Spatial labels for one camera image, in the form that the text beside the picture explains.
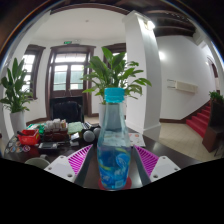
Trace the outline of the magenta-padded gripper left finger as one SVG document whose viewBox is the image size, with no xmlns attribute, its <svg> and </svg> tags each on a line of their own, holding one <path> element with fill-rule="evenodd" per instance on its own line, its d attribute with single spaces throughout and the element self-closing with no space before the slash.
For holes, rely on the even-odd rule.
<svg viewBox="0 0 224 224">
<path fill-rule="evenodd" d="M 92 155 L 93 145 L 85 146 L 69 156 L 57 157 L 45 171 L 82 186 Z"/>
</svg>

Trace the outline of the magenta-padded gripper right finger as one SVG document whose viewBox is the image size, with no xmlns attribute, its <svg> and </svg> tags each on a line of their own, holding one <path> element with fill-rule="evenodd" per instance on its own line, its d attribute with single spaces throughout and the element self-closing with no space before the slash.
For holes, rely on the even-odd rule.
<svg viewBox="0 0 224 224">
<path fill-rule="evenodd" d="M 167 156 L 158 157 L 137 145 L 133 146 L 133 151 L 143 185 L 155 182 L 180 170 Z"/>
</svg>

